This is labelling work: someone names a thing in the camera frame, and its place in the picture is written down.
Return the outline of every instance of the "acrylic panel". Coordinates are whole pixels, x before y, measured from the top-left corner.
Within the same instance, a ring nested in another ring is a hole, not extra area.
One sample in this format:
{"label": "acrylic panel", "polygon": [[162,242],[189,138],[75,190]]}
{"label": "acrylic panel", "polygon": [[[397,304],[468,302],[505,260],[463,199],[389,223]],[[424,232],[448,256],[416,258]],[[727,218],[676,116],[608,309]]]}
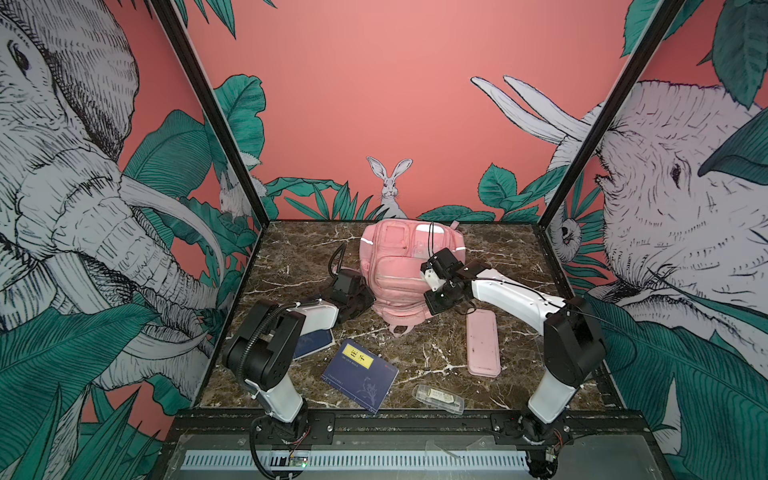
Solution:
{"label": "acrylic panel", "polygon": [[0,30],[0,478],[139,478],[261,228],[147,5],[8,0]]}
{"label": "acrylic panel", "polygon": [[686,480],[768,469],[766,21],[762,2],[686,2],[549,232]]}
{"label": "acrylic panel", "polygon": [[260,80],[227,119],[270,218],[305,220],[536,222],[654,10],[625,41],[630,0],[175,3],[215,87]]}

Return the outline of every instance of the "elephant eye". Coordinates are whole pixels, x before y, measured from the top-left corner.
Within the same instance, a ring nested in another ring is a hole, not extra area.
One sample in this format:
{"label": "elephant eye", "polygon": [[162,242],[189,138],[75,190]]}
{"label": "elephant eye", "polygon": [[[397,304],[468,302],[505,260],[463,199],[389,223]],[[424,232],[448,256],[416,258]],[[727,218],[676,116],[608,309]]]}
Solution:
{"label": "elephant eye", "polygon": [[27,70],[29,70],[29,60],[27,59],[27,56],[18,49],[18,44],[14,43],[12,40],[9,41],[8,51],[11,52],[11,56],[13,57],[13,61],[16,62],[16,66],[18,66],[22,73],[26,75]]}
{"label": "elephant eye", "polygon": [[672,167],[670,175],[672,176],[672,181],[677,186],[677,188],[680,188],[680,165],[675,164],[674,167]]}

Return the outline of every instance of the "blue book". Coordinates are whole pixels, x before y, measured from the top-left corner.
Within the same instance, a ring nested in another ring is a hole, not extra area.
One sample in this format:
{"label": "blue book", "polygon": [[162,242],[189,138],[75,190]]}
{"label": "blue book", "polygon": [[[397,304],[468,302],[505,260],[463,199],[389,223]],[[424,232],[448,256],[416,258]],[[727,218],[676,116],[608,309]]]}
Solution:
{"label": "blue book", "polygon": [[398,372],[393,364],[347,339],[320,378],[375,415]]}

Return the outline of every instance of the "marble table surface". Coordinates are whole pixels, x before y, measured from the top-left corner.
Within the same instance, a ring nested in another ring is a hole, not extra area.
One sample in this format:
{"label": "marble table surface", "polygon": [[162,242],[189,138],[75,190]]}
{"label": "marble table surface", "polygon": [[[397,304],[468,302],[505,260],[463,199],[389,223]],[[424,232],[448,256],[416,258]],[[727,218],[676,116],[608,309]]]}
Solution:
{"label": "marble table surface", "polygon": [[[273,222],[267,229],[233,322],[230,338],[250,307],[259,299],[286,303],[317,293],[328,281],[327,263],[340,242],[348,241],[345,266],[359,267],[359,238],[364,223]],[[488,263],[504,275],[543,293],[557,294],[548,265],[529,226],[463,225],[467,259]],[[428,408],[412,397],[418,384],[439,387],[462,396],[467,409],[521,409],[544,373],[543,338],[530,326],[484,303],[478,308],[496,313],[502,372],[494,378],[467,371],[466,317],[444,312],[395,338],[387,324],[369,310],[333,330],[336,345],[294,361],[289,375],[310,408],[361,408],[320,379],[344,339],[354,339],[400,370],[383,409]],[[204,386],[202,407],[259,407],[240,388],[220,358]],[[594,381],[584,385],[570,408],[604,409]]]}

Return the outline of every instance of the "pink pencil case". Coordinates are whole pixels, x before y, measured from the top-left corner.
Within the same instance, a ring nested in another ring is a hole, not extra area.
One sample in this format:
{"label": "pink pencil case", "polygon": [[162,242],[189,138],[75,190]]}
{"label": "pink pencil case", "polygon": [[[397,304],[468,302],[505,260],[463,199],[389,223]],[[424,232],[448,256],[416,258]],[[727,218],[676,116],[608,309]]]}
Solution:
{"label": "pink pencil case", "polygon": [[489,377],[502,372],[496,315],[491,310],[475,310],[467,315],[467,370],[472,375]]}

